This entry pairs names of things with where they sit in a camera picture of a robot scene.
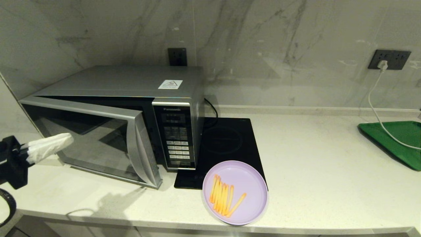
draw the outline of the black round object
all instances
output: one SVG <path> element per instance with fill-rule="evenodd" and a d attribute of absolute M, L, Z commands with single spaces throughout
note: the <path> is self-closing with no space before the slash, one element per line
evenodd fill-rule
<path fill-rule="evenodd" d="M 207 151 L 225 155 L 233 153 L 241 147 L 242 136 L 234 129 L 215 127 L 205 131 L 202 135 L 202 143 Z"/>

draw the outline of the french fries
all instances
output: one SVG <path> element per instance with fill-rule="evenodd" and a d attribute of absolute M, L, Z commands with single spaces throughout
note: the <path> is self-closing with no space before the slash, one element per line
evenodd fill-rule
<path fill-rule="evenodd" d="M 243 193 L 237 203 L 232 209 L 232 197 L 234 196 L 234 185 L 229 185 L 221 181 L 219 175 L 213 177 L 212 191 L 209 195 L 209 201 L 213 203 L 213 209 L 222 216 L 227 218 L 235 212 L 235 210 L 240 206 L 241 202 L 247 196 L 247 193 Z"/>

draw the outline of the green tray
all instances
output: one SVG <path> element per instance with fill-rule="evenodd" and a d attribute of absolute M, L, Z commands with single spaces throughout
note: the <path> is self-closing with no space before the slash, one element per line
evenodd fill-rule
<path fill-rule="evenodd" d="M 385 122 L 384 127 L 399 141 L 421 147 L 421 123 L 415 121 Z M 379 123 L 359 124 L 360 132 L 382 148 L 393 158 L 397 158 L 410 168 L 421 171 L 421 151 L 409 148 L 393 140 Z"/>

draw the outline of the black induction cooktop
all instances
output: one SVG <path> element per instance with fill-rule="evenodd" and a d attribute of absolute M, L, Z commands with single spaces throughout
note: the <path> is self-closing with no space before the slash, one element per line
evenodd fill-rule
<path fill-rule="evenodd" d="M 202 189 L 206 173 L 217 163 L 227 160 L 251 165 L 266 181 L 250 119 L 218 118 L 214 121 L 203 129 L 196 170 L 179 170 L 174 187 Z"/>

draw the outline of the microwave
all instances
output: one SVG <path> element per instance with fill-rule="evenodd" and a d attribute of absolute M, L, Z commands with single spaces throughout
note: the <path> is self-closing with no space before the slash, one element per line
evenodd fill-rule
<path fill-rule="evenodd" d="M 196 168 L 203 81 L 201 67 L 95 66 L 19 102 L 44 137 L 72 134 L 64 163 L 159 188 L 157 164 Z"/>

